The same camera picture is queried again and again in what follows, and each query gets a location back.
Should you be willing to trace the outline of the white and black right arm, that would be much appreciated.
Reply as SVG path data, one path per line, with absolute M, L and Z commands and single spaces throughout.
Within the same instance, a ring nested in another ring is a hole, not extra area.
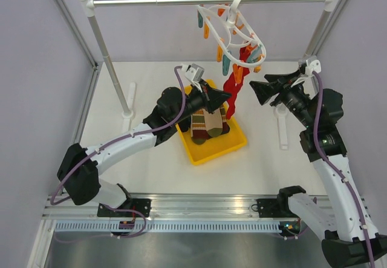
M 334 216 L 312 202 L 300 186 L 279 190 L 276 210 L 297 215 L 320 239 L 323 255 L 331 267 L 369 264 L 386 255 L 386 236 L 380 234 L 362 203 L 350 171 L 347 150 L 336 123 L 343 116 L 343 96 L 318 84 L 314 97 L 296 83 L 300 71 L 288 75 L 265 75 L 264 82 L 250 81 L 261 105 L 283 104 L 305 127 L 301 147 L 319 174 Z

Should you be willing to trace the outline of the red sock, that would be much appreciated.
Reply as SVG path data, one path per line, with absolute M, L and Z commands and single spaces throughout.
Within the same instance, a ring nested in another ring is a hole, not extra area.
M 250 74 L 250 70 L 246 67 L 242 67 L 238 64 L 232 65 L 232 73 L 223 85 L 223 90 L 231 94 L 231 97 L 227 99 L 228 109 L 226 111 L 226 119 L 229 120 L 235 113 L 236 99 L 238 93 L 241 91 L 244 85 L 244 79 Z

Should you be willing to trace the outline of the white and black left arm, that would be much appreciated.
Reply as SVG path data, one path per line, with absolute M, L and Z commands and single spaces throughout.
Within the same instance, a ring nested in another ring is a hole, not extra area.
M 177 132 L 199 110 L 212 113 L 231 97 L 230 93 L 212 88 L 201 80 L 202 89 L 192 87 L 189 94 L 177 87 L 166 88 L 142 123 L 109 142 L 83 148 L 71 145 L 62 160 L 57 177 L 76 206 L 94 201 L 107 205 L 119 217 L 132 210 L 128 191 L 119 183 L 111 184 L 100 179 L 110 167 L 145 149 L 156 147 Z

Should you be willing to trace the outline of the striped beige maroon sock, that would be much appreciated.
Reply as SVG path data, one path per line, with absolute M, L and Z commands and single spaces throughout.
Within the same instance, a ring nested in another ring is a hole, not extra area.
M 226 110 L 222 105 L 214 113 L 204 110 L 205 130 L 210 139 L 229 133 L 230 126 L 226 119 Z

